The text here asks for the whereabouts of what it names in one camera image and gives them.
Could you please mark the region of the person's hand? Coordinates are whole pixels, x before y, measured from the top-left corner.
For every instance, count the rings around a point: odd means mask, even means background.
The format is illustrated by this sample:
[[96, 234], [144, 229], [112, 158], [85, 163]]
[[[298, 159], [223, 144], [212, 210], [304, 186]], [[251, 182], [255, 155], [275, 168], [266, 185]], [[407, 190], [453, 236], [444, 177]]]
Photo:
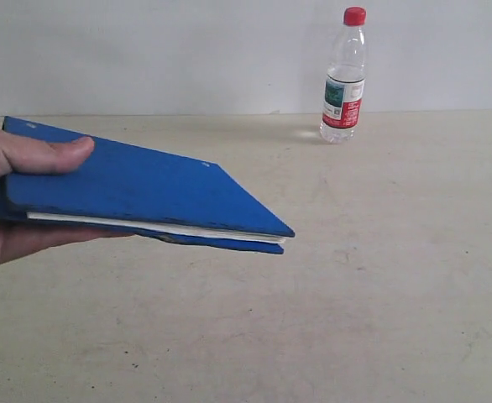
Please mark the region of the person's hand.
[[[57, 144], [21, 137], [0, 129], [0, 178], [13, 171], [24, 174], [65, 174], [77, 169], [93, 150], [94, 141], [88, 137]], [[0, 264], [69, 243], [126, 236], [126, 233], [99, 228], [0, 222]]]

